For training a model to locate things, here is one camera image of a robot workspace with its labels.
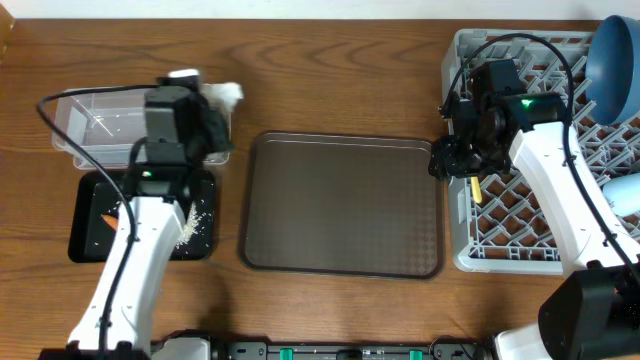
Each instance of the orange carrot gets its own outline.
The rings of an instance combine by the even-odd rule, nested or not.
[[[100,215],[102,220],[107,223],[113,230],[118,231],[118,218],[111,215]]]

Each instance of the wood grain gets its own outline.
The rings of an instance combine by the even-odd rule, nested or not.
[[[13,16],[0,4],[0,63],[2,63],[2,58],[7,49],[6,41],[9,39],[14,22]]]
[[[197,67],[237,81],[237,151],[221,182],[219,246],[171,263],[154,337],[201,327],[225,339],[427,342],[480,337],[535,321],[558,277],[464,273],[448,249],[431,282],[256,272],[236,256],[253,138],[267,130],[417,137],[446,128],[440,63],[461,28],[591,31],[594,22],[19,20],[0,69],[0,358],[63,346],[101,264],[66,250],[82,172],[55,151],[33,109],[67,88],[150,83]]]

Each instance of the gray dish rack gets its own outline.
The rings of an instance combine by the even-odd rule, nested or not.
[[[456,72],[473,51],[492,38],[512,30],[463,29],[456,33],[442,62],[442,98]],[[585,90],[591,80],[585,65],[593,33],[561,31],[518,31],[542,37],[567,58],[574,76],[574,126],[587,164],[599,185],[612,178],[640,172],[640,119],[602,126],[590,117],[596,106]],[[520,79],[529,93],[556,91],[566,99],[566,75],[559,60],[544,45],[529,39],[498,42],[487,48],[465,69],[456,91],[471,99],[469,74],[488,60],[515,61]],[[483,201],[476,204],[469,179],[452,179],[449,184],[449,213],[453,260],[463,271],[561,275],[556,243],[547,221],[523,176],[512,169],[509,175],[480,178]],[[640,240],[640,212],[620,218],[622,225]]]

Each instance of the blue bowl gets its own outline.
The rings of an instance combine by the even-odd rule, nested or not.
[[[586,76],[593,83],[587,98],[596,102],[591,116],[612,125],[640,111],[640,22],[613,15],[596,30],[587,57]]]

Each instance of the black plate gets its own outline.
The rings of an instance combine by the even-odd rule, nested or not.
[[[124,171],[109,171],[109,175],[119,182]],[[200,188],[194,199],[196,212],[211,214],[211,216],[204,216],[200,220],[198,233],[194,233],[187,244],[175,248],[171,254],[171,260],[205,259],[214,249],[215,179],[210,172],[197,170],[189,182],[197,183]],[[87,263],[107,260],[115,230],[102,219],[101,215],[112,215],[117,218],[118,200],[113,188],[97,171],[87,173],[80,179],[69,239],[68,253],[71,261]]]

